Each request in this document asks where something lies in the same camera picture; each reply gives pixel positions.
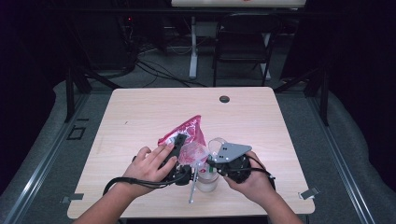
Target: silver bracket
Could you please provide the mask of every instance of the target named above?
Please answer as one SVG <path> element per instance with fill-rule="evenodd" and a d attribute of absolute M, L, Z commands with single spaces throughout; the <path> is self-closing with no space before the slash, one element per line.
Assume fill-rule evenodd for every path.
<path fill-rule="evenodd" d="M 320 191 L 319 191 L 316 187 L 314 187 L 314 188 L 312 188 L 312 189 L 309 189 L 309 190 L 307 190 L 307 191 L 304 191 L 303 193 L 300 193 L 300 192 L 299 192 L 298 194 L 299 194 L 300 198 L 306 200 L 306 199 L 308 199 L 308 198 L 314 199 L 314 198 L 315 198 L 315 195 L 317 195 L 317 194 L 319 194 L 319 193 L 320 193 Z"/>
<path fill-rule="evenodd" d="M 84 194 L 72 194 L 70 196 L 62 197 L 60 203 L 71 203 L 74 200 L 82 200 Z"/>
<path fill-rule="evenodd" d="M 214 159 L 215 163 L 226 163 L 235 160 L 251 150 L 251 146 L 234 143 L 223 143 L 219 154 Z"/>

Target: black curtain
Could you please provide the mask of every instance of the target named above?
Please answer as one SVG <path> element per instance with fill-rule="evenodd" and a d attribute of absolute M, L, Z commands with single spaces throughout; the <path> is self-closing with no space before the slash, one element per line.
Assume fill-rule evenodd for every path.
<path fill-rule="evenodd" d="M 330 59 L 330 90 L 361 128 L 371 164 L 396 191 L 396 17 L 392 6 L 390 0 L 308 0 L 307 11 L 345 16 L 333 21 L 302 20 L 281 77 L 302 76 Z M 332 49 L 334 40 L 340 50 Z M 327 52 L 334 55 L 325 57 Z"/>
<path fill-rule="evenodd" d="M 18 171 L 55 102 L 65 60 L 33 1 L 0 3 L 0 191 Z"/>

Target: table leg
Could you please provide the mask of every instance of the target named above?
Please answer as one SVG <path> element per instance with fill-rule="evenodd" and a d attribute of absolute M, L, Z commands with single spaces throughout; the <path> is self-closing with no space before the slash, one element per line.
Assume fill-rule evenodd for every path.
<path fill-rule="evenodd" d="M 262 37 L 264 38 L 264 43 L 265 45 L 268 44 L 268 41 L 270 40 L 270 34 L 263 34 Z M 264 71 L 265 71 L 265 66 L 267 66 L 266 63 L 261 63 L 260 64 L 260 69 L 262 70 L 262 75 L 265 76 Z M 270 75 L 270 70 L 268 69 L 267 72 L 267 77 L 265 78 L 266 81 L 271 80 L 271 75 Z"/>
<path fill-rule="evenodd" d="M 191 17 L 191 62 L 190 62 L 190 78 L 197 78 L 197 36 L 195 33 L 195 17 Z"/>

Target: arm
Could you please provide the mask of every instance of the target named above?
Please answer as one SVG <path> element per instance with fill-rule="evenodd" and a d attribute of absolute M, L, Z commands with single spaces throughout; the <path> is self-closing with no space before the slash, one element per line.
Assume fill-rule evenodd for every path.
<path fill-rule="evenodd" d="M 252 151 L 249 151 L 247 155 L 260 161 L 257 155 Z M 254 160 L 250 160 L 250 164 L 252 167 L 261 168 Z M 282 197 L 272 188 L 265 174 L 261 172 L 252 172 L 250 177 L 241 184 L 236 184 L 228 177 L 224 177 L 224 179 L 227 181 L 230 188 L 241 192 L 248 199 L 261 206 L 275 224 L 302 223 Z"/>
<path fill-rule="evenodd" d="M 159 146 L 151 152 L 148 147 L 142 147 L 123 176 L 147 181 L 161 181 L 177 162 L 177 158 L 173 157 L 164 167 L 158 169 L 172 149 L 171 145 Z M 116 223 L 134 199 L 151 191 L 153 189 L 139 185 L 117 183 L 74 223 Z"/>

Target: dark background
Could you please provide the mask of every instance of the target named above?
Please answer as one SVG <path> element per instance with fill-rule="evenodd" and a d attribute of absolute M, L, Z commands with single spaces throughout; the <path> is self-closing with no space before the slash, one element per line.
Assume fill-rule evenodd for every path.
<path fill-rule="evenodd" d="M 102 51 L 94 46 L 82 49 L 71 40 L 73 36 L 68 27 L 40 11 L 43 2 L 0 3 L 1 192 L 18 171 L 48 118 L 55 100 L 52 88 L 64 80 L 70 64 L 114 68 L 129 64 L 128 49 L 114 26 L 117 21 L 97 19 L 106 21 L 97 23 L 101 24 L 101 29 L 114 31 L 112 36 L 90 35 L 87 31 L 94 32 L 94 26 L 90 23 L 84 28 L 81 27 L 84 24 L 80 24 L 78 29 L 85 34 L 82 42 L 87 41 L 84 38 L 92 38 L 92 43 L 107 46 Z M 96 2 L 103 7 L 108 4 L 108 1 Z M 396 190 L 393 179 L 396 168 L 393 162 L 396 159 L 393 93 L 396 87 L 396 20 L 390 1 L 310 0 L 306 10 L 346 11 L 348 16 L 344 21 L 302 20 L 282 77 L 301 76 L 316 68 L 332 41 L 341 37 L 342 50 L 331 63 L 331 91 L 361 128 L 369 146 L 370 162 L 383 180 Z M 159 48 L 162 46 L 161 39 L 152 41 L 159 41 Z M 121 56 L 110 57 L 113 53 Z M 93 62 L 87 55 L 98 58 Z"/>

